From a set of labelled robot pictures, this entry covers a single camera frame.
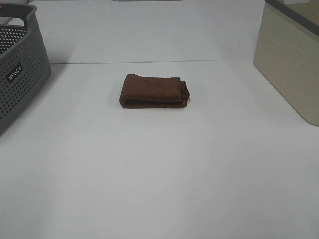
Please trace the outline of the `brown towel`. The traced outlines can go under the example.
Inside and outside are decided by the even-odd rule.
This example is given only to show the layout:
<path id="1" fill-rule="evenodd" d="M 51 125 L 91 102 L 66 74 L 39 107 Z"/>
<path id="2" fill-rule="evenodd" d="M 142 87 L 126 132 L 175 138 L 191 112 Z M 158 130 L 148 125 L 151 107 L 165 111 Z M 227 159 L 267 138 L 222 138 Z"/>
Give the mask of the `brown towel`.
<path id="1" fill-rule="evenodd" d="M 180 77 L 143 77 L 127 74 L 119 97 L 120 105 L 129 109 L 184 108 L 190 92 Z"/>

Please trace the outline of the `grey perforated plastic basket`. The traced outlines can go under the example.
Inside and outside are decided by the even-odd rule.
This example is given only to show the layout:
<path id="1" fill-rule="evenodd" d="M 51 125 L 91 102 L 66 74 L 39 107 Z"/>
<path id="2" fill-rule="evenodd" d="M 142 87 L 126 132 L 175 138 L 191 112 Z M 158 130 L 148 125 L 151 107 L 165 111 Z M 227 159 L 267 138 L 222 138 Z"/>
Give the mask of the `grey perforated plastic basket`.
<path id="1" fill-rule="evenodd" d="M 0 26 L 0 131 L 4 133 L 51 75 L 47 51 L 32 5 L 1 3 L 0 15 L 21 25 Z"/>

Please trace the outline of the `beige plastic bin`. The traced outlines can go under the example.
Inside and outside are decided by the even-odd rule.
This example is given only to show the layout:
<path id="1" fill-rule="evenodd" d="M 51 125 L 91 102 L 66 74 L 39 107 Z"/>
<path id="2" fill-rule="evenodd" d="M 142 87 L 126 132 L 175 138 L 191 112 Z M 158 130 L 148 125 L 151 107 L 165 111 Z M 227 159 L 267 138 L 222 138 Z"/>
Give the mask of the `beige plastic bin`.
<path id="1" fill-rule="evenodd" d="M 266 0 L 254 66 L 309 124 L 319 124 L 319 2 Z"/>

